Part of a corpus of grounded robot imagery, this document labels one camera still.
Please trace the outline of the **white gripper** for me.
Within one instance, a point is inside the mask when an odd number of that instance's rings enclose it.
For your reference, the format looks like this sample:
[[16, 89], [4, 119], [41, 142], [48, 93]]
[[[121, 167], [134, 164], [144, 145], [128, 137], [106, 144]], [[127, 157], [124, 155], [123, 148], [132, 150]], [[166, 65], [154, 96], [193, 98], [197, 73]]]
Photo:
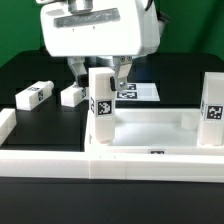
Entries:
[[88, 86], [84, 57], [114, 56], [113, 91], [127, 88], [132, 57], [147, 55], [159, 46], [156, 8], [146, 0], [93, 0], [93, 9], [73, 14], [65, 1], [42, 7], [45, 46], [52, 56], [68, 57], [78, 87]]

